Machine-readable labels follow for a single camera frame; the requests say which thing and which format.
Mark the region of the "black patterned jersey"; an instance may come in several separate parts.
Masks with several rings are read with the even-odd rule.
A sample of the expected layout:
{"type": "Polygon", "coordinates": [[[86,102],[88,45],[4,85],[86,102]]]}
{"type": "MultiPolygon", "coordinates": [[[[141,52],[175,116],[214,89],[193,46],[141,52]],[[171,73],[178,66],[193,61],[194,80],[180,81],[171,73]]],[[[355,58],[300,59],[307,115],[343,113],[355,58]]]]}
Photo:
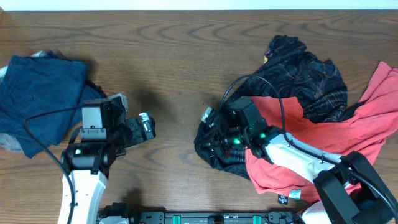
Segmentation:
{"type": "Polygon", "coordinates": [[[264,54],[264,64],[236,90],[228,88],[222,110],[244,96],[296,97],[304,118],[313,123],[342,122],[361,106],[348,106],[348,89],[332,60],[322,61],[298,37],[277,35],[264,54]]]}

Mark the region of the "red printed t-shirt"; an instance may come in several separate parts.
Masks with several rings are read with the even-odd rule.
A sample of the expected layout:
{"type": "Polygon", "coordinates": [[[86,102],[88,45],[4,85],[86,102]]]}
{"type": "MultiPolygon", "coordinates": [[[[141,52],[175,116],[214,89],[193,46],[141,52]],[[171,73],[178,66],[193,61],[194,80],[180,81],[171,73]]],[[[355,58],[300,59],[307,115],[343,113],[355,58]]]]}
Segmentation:
{"type": "MultiPolygon", "coordinates": [[[[313,123],[304,118],[296,97],[278,101],[271,97],[254,97],[253,102],[271,125],[280,126],[280,107],[285,108],[287,132],[298,140],[322,151],[347,155],[358,151],[373,164],[386,138],[397,131],[397,69],[380,62],[362,104],[352,118],[342,122],[313,123]]],[[[315,186],[292,170],[272,165],[246,150],[246,169],[259,194],[273,192],[288,196],[295,190],[306,202],[319,200],[315,186]]]]}

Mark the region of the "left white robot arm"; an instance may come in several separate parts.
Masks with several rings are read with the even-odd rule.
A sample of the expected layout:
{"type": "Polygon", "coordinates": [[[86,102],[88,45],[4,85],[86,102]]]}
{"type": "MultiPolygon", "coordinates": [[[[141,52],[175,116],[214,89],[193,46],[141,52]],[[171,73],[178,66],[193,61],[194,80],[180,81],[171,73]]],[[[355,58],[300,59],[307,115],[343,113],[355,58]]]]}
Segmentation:
{"type": "Polygon", "coordinates": [[[120,115],[83,112],[83,126],[62,153],[63,192],[59,223],[97,223],[110,167],[126,148],[155,138],[155,120],[147,113],[120,115]]]}

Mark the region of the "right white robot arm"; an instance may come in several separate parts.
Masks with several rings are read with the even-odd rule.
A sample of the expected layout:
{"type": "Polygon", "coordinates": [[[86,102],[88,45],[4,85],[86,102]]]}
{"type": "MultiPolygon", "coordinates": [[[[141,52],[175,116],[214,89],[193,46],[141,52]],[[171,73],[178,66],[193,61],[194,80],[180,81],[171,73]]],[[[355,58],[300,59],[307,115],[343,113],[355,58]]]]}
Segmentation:
{"type": "Polygon", "coordinates": [[[397,220],[397,200],[367,158],[321,151],[283,130],[249,127],[214,130],[204,144],[214,156],[250,149],[270,164],[282,166],[311,182],[319,201],[302,212],[304,223],[388,223],[397,220]]]}

